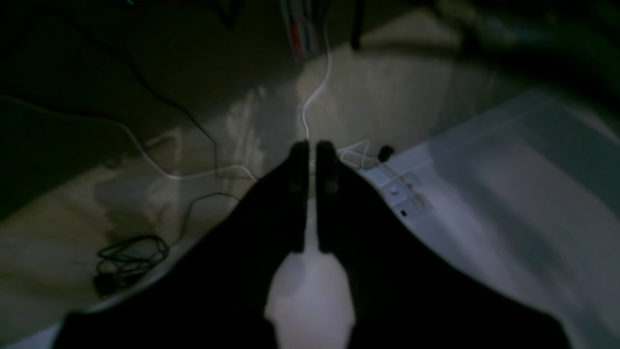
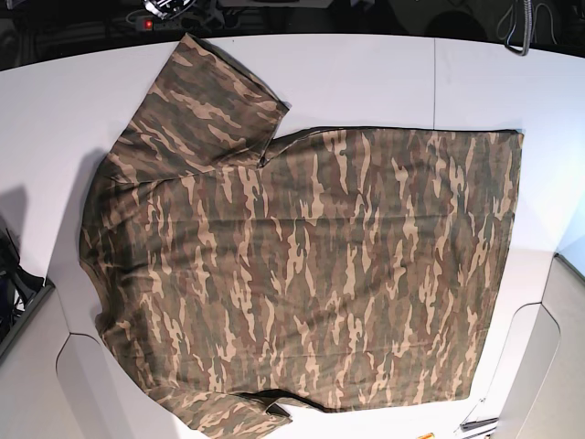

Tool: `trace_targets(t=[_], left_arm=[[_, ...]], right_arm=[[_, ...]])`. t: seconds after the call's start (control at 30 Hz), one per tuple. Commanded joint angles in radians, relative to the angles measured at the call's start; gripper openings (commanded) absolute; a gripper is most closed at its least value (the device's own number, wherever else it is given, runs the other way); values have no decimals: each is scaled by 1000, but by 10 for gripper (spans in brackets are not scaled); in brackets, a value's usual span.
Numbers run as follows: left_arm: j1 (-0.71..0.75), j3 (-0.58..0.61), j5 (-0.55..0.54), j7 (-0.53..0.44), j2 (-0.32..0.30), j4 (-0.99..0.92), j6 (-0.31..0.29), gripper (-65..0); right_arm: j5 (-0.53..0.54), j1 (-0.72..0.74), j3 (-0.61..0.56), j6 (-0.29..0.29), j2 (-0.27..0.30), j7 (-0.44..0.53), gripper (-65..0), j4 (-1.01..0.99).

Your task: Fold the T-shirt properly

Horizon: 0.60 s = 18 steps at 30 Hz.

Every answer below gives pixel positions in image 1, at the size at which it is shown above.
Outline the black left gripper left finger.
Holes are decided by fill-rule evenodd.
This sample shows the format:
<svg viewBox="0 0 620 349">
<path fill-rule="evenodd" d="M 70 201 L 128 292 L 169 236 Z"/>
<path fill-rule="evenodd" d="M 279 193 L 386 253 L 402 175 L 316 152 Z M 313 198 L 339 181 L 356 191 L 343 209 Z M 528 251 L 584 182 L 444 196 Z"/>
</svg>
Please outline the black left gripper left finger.
<svg viewBox="0 0 620 349">
<path fill-rule="evenodd" d="M 255 183 L 157 282 L 102 311 L 69 314 L 56 349 L 276 349 L 272 280 L 304 246 L 307 141 Z"/>
</svg>

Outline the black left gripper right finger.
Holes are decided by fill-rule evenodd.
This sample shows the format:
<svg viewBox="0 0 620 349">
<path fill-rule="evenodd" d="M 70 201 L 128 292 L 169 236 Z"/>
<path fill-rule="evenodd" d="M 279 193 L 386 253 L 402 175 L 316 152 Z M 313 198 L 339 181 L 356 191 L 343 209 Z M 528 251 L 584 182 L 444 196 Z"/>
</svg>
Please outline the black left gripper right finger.
<svg viewBox="0 0 620 349">
<path fill-rule="evenodd" d="M 348 349 L 569 349 L 554 317 L 452 267 L 377 190 L 317 144 L 319 249 L 343 265 L 354 301 Z"/>
</svg>

